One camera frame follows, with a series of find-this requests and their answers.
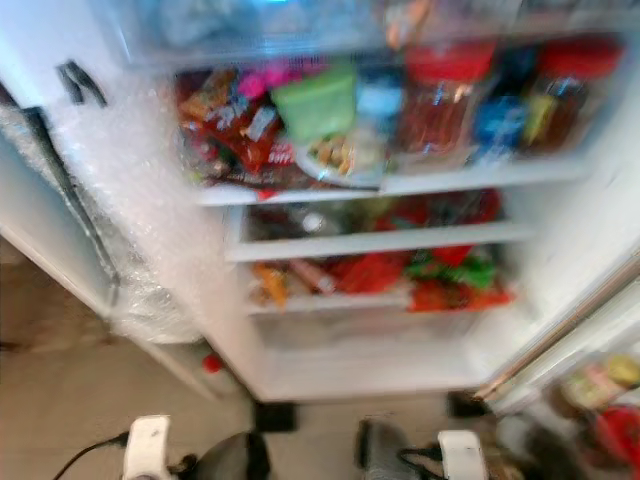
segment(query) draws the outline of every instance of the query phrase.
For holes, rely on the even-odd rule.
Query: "black foot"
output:
[[[469,392],[449,392],[447,394],[447,410],[453,418],[482,417],[491,413],[483,400],[479,400]]]
[[[295,403],[254,403],[253,424],[256,433],[288,433],[298,430],[298,405]]]

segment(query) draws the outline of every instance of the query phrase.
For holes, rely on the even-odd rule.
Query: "white appliance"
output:
[[[29,9],[4,2],[0,80],[21,107],[47,109],[65,161],[92,186],[159,282],[188,309],[207,340],[259,400],[312,401],[481,387],[490,393],[638,273],[640,38],[630,34],[628,41],[619,69],[622,86],[614,92],[611,114],[579,151],[495,169],[391,175],[383,185],[383,195],[500,188],[508,200],[507,219],[261,245],[245,235],[245,208],[257,202],[255,194],[235,187],[194,191],[182,180],[175,152],[167,148],[175,121],[162,87],[157,88],[168,88],[165,79],[171,69],[121,67],[84,0],[37,0]],[[102,86],[107,108],[71,105],[54,68],[69,59]],[[68,255],[69,238],[79,239],[81,233],[45,224],[42,216],[58,221],[19,197],[35,187],[26,180],[13,185],[13,206],[0,210],[3,235],[15,232],[5,235],[11,243],[104,313],[105,278],[94,268],[95,258],[88,253]],[[309,190],[273,201],[365,195]],[[22,221],[33,227],[31,231],[17,228]],[[66,238],[52,235],[58,230]],[[272,318],[273,312],[256,311],[248,300],[245,272],[253,260],[465,243],[505,246],[518,301],[477,315],[409,315],[398,308],[403,299],[391,294],[292,302],[286,313],[291,321],[313,325],[315,319],[329,317],[353,329],[336,341],[292,349],[265,342],[259,325],[278,319]],[[616,334],[622,336],[638,328],[640,317],[633,317],[637,298],[637,293],[632,295],[622,313],[608,310],[601,324],[615,324],[620,332]],[[580,346],[566,348],[586,348],[593,337],[584,335],[577,337]],[[170,352],[159,357],[173,361]],[[181,365],[174,372],[190,375]],[[539,369],[540,376],[554,371],[551,363]]]

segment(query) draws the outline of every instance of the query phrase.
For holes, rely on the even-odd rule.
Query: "red lid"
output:
[[[495,48],[494,42],[413,48],[407,52],[407,68],[418,81],[472,82],[487,74]]]
[[[557,40],[540,52],[538,70],[559,77],[605,77],[616,69],[623,53],[624,46],[614,37]]]
[[[202,366],[207,373],[218,373],[224,368],[220,359],[213,354],[204,357],[204,360],[202,360]]]

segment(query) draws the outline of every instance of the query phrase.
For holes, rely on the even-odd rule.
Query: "green container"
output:
[[[329,70],[276,88],[271,99],[278,107],[289,137],[306,143],[349,130],[356,117],[356,72],[348,66]]]

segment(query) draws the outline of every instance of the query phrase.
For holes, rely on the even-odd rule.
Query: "blue package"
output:
[[[473,137],[478,150],[475,164],[504,164],[520,143],[528,109],[518,97],[496,97],[476,110]]]
[[[404,102],[403,76],[397,68],[369,68],[358,72],[356,87],[358,120],[380,133],[393,135]]]

